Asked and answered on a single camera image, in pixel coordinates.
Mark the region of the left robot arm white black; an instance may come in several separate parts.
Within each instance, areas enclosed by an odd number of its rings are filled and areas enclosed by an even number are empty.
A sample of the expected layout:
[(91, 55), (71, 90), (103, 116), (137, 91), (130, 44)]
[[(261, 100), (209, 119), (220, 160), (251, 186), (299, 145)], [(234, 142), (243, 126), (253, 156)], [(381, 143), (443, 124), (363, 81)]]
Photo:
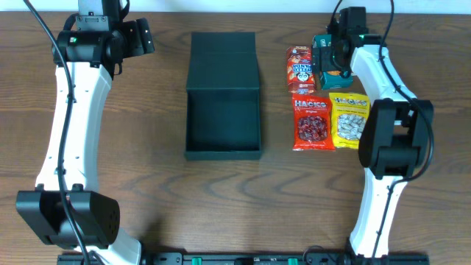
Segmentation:
[(103, 264), (139, 264), (142, 246), (120, 226), (118, 202), (99, 193), (97, 155), (105, 101), (128, 57), (155, 50), (146, 19), (84, 16), (52, 48), (57, 100), (49, 147), (31, 191), (16, 209), (46, 245), (97, 255)]

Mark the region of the teal cookies box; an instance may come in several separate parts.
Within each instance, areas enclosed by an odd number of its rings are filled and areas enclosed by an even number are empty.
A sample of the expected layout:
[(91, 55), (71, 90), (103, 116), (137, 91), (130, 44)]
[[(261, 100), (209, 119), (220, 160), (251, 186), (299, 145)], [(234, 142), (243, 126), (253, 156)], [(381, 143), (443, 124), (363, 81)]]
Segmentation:
[(325, 67), (325, 61), (330, 62), (331, 35), (316, 35), (312, 40), (312, 64), (313, 73), (318, 74), (321, 89), (347, 88), (353, 83), (353, 77), (341, 76), (338, 70), (329, 70)]

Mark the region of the black gift box with lid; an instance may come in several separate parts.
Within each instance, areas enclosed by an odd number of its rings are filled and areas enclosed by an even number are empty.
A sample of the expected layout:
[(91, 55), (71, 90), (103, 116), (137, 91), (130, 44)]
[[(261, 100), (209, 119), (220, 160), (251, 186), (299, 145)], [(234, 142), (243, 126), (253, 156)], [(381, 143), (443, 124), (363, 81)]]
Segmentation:
[(255, 33), (192, 33), (185, 158), (259, 159), (260, 86)]

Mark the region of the red Hacks candy bag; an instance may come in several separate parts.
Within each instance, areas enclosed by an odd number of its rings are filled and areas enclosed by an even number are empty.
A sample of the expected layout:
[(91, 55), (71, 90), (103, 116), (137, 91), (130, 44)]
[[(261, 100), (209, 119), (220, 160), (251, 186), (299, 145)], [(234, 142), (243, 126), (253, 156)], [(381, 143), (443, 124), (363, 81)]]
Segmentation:
[(325, 97), (293, 94), (294, 151), (334, 150), (331, 136), (331, 101)]

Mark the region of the yellow Hacks candy bag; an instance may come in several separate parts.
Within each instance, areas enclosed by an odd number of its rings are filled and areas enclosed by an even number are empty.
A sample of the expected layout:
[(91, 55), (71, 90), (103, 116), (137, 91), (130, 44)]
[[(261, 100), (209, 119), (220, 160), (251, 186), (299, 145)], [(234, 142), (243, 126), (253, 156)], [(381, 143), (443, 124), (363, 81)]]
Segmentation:
[(335, 148), (358, 149), (369, 117), (367, 95), (358, 93), (329, 93), (332, 103), (331, 136)]

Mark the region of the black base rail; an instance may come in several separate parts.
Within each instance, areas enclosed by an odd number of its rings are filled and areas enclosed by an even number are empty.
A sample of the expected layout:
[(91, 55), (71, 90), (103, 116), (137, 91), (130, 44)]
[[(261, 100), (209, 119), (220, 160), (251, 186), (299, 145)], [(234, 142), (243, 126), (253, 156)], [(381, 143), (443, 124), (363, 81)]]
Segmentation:
[(334, 252), (309, 252), (304, 255), (183, 255), (179, 252), (161, 252), (145, 258), (141, 263), (153, 265), (429, 265), (430, 260), (427, 255), (419, 254), (393, 254), (371, 260)]

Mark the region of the red Hello Panda box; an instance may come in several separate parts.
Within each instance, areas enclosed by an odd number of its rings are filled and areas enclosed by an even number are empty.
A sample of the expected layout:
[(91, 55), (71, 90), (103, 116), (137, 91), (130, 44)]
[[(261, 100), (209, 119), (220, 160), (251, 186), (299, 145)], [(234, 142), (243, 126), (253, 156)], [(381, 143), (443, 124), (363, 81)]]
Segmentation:
[(287, 84), (290, 93), (313, 94), (316, 91), (310, 46), (291, 46), (286, 50)]

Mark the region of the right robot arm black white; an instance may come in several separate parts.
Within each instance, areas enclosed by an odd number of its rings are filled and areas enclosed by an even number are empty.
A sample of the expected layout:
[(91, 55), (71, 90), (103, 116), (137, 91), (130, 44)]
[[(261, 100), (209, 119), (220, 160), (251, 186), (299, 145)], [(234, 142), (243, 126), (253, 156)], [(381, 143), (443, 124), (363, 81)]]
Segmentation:
[(390, 253), (389, 232), (400, 195), (428, 169), (434, 151), (433, 105), (418, 99), (397, 74), (386, 35), (370, 33), (365, 7), (336, 7), (331, 44), (314, 48), (316, 72), (356, 75), (371, 102), (358, 156), (365, 185), (357, 222), (337, 264), (429, 264), (426, 254)]

